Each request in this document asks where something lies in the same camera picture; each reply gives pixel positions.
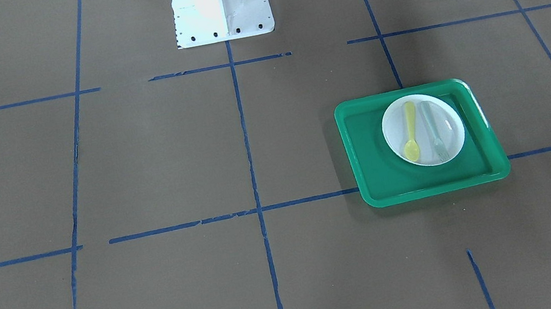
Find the white round plate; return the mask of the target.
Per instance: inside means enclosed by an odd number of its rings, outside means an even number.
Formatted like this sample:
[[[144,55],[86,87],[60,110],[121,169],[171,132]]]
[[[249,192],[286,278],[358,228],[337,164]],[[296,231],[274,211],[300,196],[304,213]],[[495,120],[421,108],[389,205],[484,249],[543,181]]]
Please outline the white round plate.
[[[403,107],[407,101],[414,102],[416,110],[416,142],[421,151],[419,162],[410,162],[404,156],[404,144],[406,140],[405,118],[403,115]],[[433,114],[437,121],[438,133],[444,140],[446,149],[449,152],[450,162],[455,159],[464,147],[465,128],[460,116],[455,112],[454,108],[438,99],[435,96],[410,94],[403,98],[397,99],[391,103],[384,112],[381,118],[382,135],[386,145],[391,148],[392,152],[399,158],[408,162],[411,165],[421,167],[433,167],[443,165],[432,149],[432,142],[429,138],[428,129],[424,121],[424,117],[420,112],[420,103],[430,102],[432,104]]]

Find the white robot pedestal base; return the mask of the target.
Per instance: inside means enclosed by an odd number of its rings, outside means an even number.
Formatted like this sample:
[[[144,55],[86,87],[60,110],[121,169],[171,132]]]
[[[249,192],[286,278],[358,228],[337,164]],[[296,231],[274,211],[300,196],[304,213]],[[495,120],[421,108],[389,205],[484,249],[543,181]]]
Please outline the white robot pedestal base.
[[[275,29],[269,0],[171,0],[178,48],[253,37]]]

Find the green plastic tray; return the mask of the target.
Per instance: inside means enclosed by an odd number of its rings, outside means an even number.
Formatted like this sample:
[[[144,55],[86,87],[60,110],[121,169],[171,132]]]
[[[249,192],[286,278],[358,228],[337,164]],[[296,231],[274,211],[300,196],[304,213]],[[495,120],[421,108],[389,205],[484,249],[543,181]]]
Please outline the green plastic tray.
[[[448,163],[411,165],[386,144],[381,121],[387,107],[410,94],[435,96],[458,113],[464,147]],[[477,103],[470,86],[447,79],[348,100],[334,111],[349,164],[364,201],[375,208],[488,184],[509,175],[509,158]]]

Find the grey plastic fork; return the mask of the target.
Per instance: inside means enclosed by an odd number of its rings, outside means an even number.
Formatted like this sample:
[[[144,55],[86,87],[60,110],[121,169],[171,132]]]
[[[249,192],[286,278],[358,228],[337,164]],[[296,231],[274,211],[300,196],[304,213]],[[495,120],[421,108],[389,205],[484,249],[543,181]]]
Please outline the grey plastic fork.
[[[424,118],[428,129],[428,135],[432,142],[432,149],[442,163],[450,160],[448,149],[445,146],[444,140],[438,133],[437,121],[433,114],[432,104],[428,101],[420,103],[420,112]]]

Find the yellow plastic spoon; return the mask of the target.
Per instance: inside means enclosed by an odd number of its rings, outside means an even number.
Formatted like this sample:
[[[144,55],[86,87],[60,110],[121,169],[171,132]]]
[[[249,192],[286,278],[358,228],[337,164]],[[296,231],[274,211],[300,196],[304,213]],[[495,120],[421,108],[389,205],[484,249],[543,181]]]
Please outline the yellow plastic spoon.
[[[416,110],[414,102],[407,101],[403,104],[403,115],[406,127],[406,142],[404,144],[404,156],[410,162],[419,162],[421,151],[416,142]]]

